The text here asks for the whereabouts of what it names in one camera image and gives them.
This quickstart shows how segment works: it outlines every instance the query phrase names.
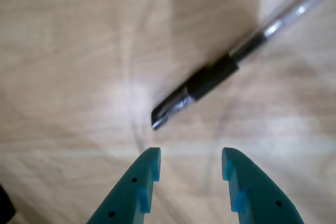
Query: metal pen tip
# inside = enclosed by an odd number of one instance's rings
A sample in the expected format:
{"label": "metal pen tip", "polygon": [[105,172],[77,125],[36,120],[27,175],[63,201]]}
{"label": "metal pen tip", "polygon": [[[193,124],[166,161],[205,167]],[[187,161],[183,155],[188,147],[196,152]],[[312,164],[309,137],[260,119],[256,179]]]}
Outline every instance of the metal pen tip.
{"label": "metal pen tip", "polygon": [[188,94],[186,87],[176,89],[152,111],[152,129],[158,130],[172,115],[194,102],[195,100]]}
{"label": "metal pen tip", "polygon": [[167,116],[163,116],[160,118],[157,118],[153,113],[152,113],[152,129],[154,131],[158,130],[163,124],[165,124],[168,121]]}

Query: light wood surface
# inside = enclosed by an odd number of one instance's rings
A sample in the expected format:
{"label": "light wood surface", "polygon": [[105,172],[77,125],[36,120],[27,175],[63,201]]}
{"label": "light wood surface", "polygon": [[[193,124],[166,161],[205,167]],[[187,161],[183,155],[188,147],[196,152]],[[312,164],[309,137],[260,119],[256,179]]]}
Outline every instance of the light wood surface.
{"label": "light wood surface", "polygon": [[152,132],[150,113],[286,0],[0,0],[0,183],[11,224],[85,223],[146,148],[145,223],[234,224],[222,148],[243,151],[306,224],[336,222],[336,0]]}

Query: black pen grip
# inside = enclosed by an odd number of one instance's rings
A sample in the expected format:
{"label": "black pen grip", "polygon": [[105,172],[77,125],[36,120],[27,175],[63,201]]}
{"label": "black pen grip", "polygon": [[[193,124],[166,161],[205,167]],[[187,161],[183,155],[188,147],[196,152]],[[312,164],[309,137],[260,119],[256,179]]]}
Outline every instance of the black pen grip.
{"label": "black pen grip", "polygon": [[236,62],[229,55],[225,55],[214,64],[202,68],[193,75],[197,78],[190,78],[187,81],[188,92],[195,100],[199,100],[238,69]]}

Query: hole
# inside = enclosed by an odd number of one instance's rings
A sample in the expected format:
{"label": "hole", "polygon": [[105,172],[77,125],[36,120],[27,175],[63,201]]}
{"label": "hole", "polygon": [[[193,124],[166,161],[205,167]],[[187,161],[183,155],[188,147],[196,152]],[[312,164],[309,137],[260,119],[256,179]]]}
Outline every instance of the hole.
{"label": "hole", "polygon": [[110,211],[109,212],[109,218],[112,218],[116,215],[115,211]]}
{"label": "hole", "polygon": [[276,201],[275,201],[275,204],[276,204],[277,206],[279,206],[279,207],[282,206],[282,202],[281,202],[280,200],[276,200]]}

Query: pen tip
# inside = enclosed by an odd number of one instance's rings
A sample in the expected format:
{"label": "pen tip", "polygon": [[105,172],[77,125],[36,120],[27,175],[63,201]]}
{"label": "pen tip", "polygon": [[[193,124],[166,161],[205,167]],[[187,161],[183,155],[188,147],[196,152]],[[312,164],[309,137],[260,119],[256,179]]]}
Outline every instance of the pen tip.
{"label": "pen tip", "polygon": [[154,131],[157,131],[163,124],[165,124],[168,121],[167,116],[157,116],[156,113],[152,113],[152,129]]}

